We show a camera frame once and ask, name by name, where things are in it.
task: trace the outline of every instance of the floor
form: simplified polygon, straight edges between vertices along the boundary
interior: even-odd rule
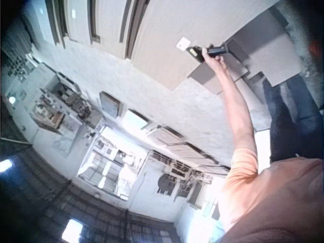
[[[289,1],[279,2],[277,8],[290,22],[287,32],[305,66],[301,75],[320,106],[322,79],[308,51],[310,40],[300,27],[301,19]],[[185,136],[188,142],[214,156],[221,164],[230,165],[233,140],[219,97],[188,79],[171,92],[133,68],[129,60],[118,59],[67,39],[65,42],[65,50],[61,46],[55,47],[43,42],[39,50],[33,48],[34,55],[76,82],[98,108],[99,93],[106,91],[149,119],[170,126]],[[294,113],[292,100],[284,84],[282,93]],[[266,114],[258,116],[259,118],[254,117],[255,122],[262,122]]]

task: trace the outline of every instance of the orange shirt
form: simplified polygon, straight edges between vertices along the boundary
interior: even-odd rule
[[[316,160],[296,157],[276,161],[258,175],[257,155],[247,148],[237,149],[218,201],[225,232],[263,199],[301,176],[304,168]]]

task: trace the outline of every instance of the handheld power tool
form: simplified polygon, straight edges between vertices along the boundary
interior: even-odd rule
[[[188,47],[186,51],[189,52],[198,62],[203,63],[205,61],[202,54],[203,49],[201,47]],[[207,48],[207,53],[210,57],[216,57],[228,53],[228,48],[226,43],[223,43],[220,47],[210,46]]]

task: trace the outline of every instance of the jeans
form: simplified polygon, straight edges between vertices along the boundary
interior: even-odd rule
[[[264,95],[272,118],[270,163],[296,157],[296,154],[323,159],[323,117],[300,75],[286,82],[298,111],[296,123],[282,99],[280,86],[272,87],[268,80],[263,82]]]

